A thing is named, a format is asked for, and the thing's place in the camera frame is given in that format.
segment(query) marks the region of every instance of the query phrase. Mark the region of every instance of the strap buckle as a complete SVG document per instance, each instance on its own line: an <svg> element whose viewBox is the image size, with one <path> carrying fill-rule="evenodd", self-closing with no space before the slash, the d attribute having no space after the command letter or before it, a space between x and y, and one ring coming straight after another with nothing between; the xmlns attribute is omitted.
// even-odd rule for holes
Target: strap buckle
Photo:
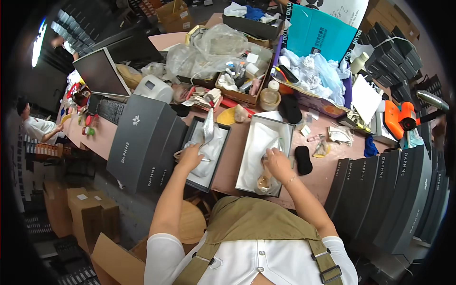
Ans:
<svg viewBox="0 0 456 285"><path fill-rule="evenodd" d="M330 271L333 271L334 269L339 269L339 274L337 274L336 276L330 278L329 280L325 280L325 277L324 277L323 275L324 275L325 273L328 273L328 272L330 272ZM333 266L333 267L331 267L330 269L327 269L327 270L325 270L325 271L323 271L323 272L320 273L320 278L321 278L321 281L322 281L323 284L326 284L326 283L329 283L329 282L331 282L331 281L334 281L335 279L337 279L337 278L339 278L339 277L341 277L341 276L342 276L342 270L341 270L341 268L340 268L339 265Z"/></svg>
<svg viewBox="0 0 456 285"><path fill-rule="evenodd" d="M311 257L312 257L312 259L314 261L316 261L317 257L320 257L320 256L325 255L325 254L330 254L330 253L331 253L331 251L329 250L329 248L326 248L326 251L324 251L324 252L322 252L320 254L317 254L316 256L314 254L311 254Z"/></svg>
<svg viewBox="0 0 456 285"><path fill-rule="evenodd" d="M214 261L215 261L214 258L212 258L211 260L208 260L208 259L206 259L206 258L203 258L203 257L201 257L201 256L198 256L196 251L195 251L195 252L193 253L193 255L192 255L192 258L194 258L194 257L197 257L197 258L199 258L199 259L201 259L201 260L204 260L204 261L209 262L208 266L212 265L212 263L214 263Z"/></svg>

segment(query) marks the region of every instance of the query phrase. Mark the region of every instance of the table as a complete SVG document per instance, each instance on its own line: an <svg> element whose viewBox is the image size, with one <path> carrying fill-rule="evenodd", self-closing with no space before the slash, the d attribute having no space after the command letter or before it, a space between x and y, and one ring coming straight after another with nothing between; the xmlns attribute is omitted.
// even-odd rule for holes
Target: table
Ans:
<svg viewBox="0 0 456 285"><path fill-rule="evenodd" d="M221 21L221 13L215 13L208 21L208 25L215 25ZM156 46L158 50L162 50L177 43L185 42L185 32L171 33L157 36L150 36L150 41ZM301 106L302 111L307 111L307 107ZM214 114L217 117L225 108L220 106ZM206 117L206 112L193 109L190 114L184 119L185 123L189 125L194 116ZM310 125L311 134L316 135L320 133L327 134L327 128L335 123L335 120L320 114L318 120L314 120ZM223 156L218 166L217 172L212 183L212 190L225 193L231 196L242 196L245 193L235 189L236 180L238 178L239 168L241 166L242 156L244 154L244 147L249 132L250 119L243 123L235 123L231 125L231 134L227 141ZM78 116L73 114L71 119L64 123L63 132L67 137L80 148L89 148L104 159L109 158L114 135L117 130L117 125L101 118L98 127L95 130L95 135L84 136L82 135L82 126L78 125ZM299 176L299 179L309 188L309 190L324 204L328 196L334 173L336 171L337 160L345 157L353 159L364 157L364 137L356 134L354 142L351 147L346 145L338 145L330 143L331 152L324 158L311 157L313 170L310 174ZM317 142L307 142L299 131L294 131L292 141L291 158L294 158L294 149L299 145L306 145L309 147L311 154L315 151ZM379 152L383 152L388 148L380 142L375 142ZM285 208L294 209L293 201L283 187L279 198L266 197L267 200L277 203Z"/></svg>

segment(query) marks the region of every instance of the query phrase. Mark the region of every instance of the computer monitor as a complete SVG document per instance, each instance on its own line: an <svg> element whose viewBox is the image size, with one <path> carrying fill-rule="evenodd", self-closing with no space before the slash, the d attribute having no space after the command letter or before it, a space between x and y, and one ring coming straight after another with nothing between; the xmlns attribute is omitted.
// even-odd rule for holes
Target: computer monitor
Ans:
<svg viewBox="0 0 456 285"><path fill-rule="evenodd" d="M93 44L90 48L98 50L107 47L115 63L125 61L152 61L163 60L163 56L155 48L143 30L132 28Z"/></svg>
<svg viewBox="0 0 456 285"><path fill-rule="evenodd" d="M108 97L131 95L106 47L81 57L73 62L73 66L92 93Z"/></svg>

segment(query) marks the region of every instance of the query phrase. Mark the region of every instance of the olive apron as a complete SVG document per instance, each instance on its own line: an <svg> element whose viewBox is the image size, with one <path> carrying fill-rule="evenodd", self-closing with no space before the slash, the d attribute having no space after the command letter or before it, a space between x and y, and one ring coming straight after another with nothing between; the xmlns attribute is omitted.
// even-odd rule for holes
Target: olive apron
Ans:
<svg viewBox="0 0 456 285"><path fill-rule="evenodd" d="M303 239L309 243L312 259L322 283L342 285L341 269L331 258L314 226L281 206L251 197L224 197L214 206L204 245L193 254L173 285L196 285L214 262L220 243L235 240Z"/></svg>

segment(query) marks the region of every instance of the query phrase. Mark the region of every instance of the white machine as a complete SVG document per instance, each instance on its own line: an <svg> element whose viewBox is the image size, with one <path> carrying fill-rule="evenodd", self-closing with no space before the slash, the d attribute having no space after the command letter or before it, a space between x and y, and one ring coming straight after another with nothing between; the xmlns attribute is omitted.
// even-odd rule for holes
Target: white machine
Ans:
<svg viewBox="0 0 456 285"><path fill-rule="evenodd" d="M174 90L154 75L145 76L133 92L151 99L171 103Z"/></svg>

